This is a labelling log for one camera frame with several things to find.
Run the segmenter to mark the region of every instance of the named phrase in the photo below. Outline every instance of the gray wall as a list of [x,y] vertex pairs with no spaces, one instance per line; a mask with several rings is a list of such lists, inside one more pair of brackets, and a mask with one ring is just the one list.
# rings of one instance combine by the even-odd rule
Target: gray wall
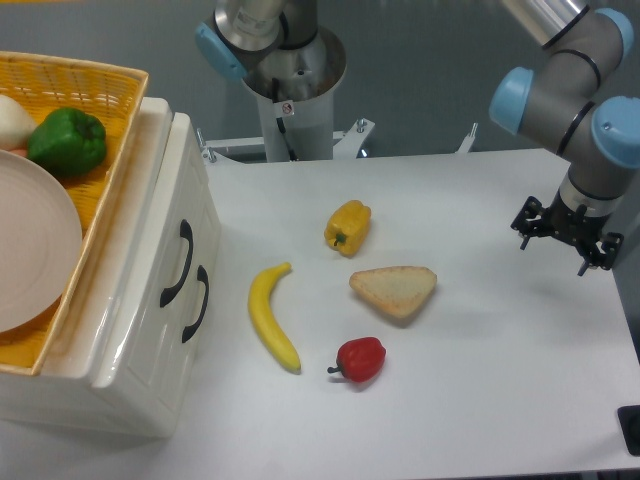
[[[515,66],[537,69],[545,55],[497,0],[320,0],[321,23],[343,41],[347,77],[336,93],[336,129],[361,116],[376,122],[374,155],[455,151],[473,122],[478,150],[534,145],[494,126],[489,102]],[[191,116],[207,139],[259,136],[256,107],[240,85],[225,82],[200,58],[195,26],[213,0],[87,0],[0,4],[0,49],[86,58],[148,71],[148,95]],[[592,1],[624,12],[640,37],[640,2]],[[640,46],[596,100],[640,97]],[[612,227],[631,234],[640,179]],[[616,269],[623,303],[640,339],[636,297],[640,243],[627,242]]]

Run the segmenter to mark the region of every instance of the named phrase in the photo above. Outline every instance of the banana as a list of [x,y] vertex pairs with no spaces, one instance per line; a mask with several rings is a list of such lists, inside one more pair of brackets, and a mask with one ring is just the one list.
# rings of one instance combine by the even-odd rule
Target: banana
[[253,279],[249,289],[249,316],[260,340],[285,369],[300,373],[300,357],[278,325],[271,311],[271,291],[280,278],[291,271],[289,262],[267,268]]

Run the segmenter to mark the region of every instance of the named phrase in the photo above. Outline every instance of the yellow basket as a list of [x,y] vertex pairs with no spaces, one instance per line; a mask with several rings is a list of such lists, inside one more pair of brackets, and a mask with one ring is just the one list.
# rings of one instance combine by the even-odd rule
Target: yellow basket
[[82,224],[80,259],[58,301],[38,317],[0,334],[0,372],[37,375],[65,321],[97,228],[106,221],[122,177],[123,151],[149,75],[85,60],[0,52],[0,95],[20,103],[40,123],[53,110],[75,107],[96,116],[107,132],[107,157],[87,175],[60,179]]

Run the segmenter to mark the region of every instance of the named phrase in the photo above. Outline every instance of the plate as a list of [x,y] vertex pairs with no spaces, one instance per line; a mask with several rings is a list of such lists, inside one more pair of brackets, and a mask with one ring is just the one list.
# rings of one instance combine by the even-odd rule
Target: plate
[[81,246],[80,218],[62,185],[30,160],[0,151],[0,332],[58,299]]

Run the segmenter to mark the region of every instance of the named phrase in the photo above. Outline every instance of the white drawer cabinet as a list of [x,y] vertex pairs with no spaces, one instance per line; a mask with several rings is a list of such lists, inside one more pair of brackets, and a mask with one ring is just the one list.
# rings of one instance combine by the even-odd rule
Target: white drawer cabinet
[[42,374],[0,375],[2,418],[149,436],[175,429],[198,329],[210,321],[220,222],[189,117],[171,120],[166,102],[145,99],[137,129],[137,170],[122,186],[130,203],[119,202],[96,249],[108,258],[83,273],[91,288]]

